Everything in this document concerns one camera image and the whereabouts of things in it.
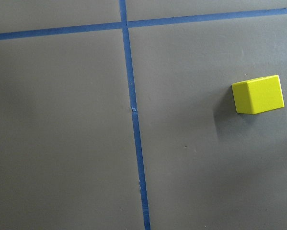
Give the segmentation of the yellow cube block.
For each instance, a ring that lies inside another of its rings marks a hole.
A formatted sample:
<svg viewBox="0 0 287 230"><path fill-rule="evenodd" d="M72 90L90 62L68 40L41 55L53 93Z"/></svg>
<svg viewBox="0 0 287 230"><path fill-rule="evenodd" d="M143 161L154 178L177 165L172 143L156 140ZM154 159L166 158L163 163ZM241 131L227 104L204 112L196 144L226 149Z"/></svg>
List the yellow cube block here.
<svg viewBox="0 0 287 230"><path fill-rule="evenodd" d="M231 87L239 114L255 115L285 107L278 75L237 82Z"/></svg>

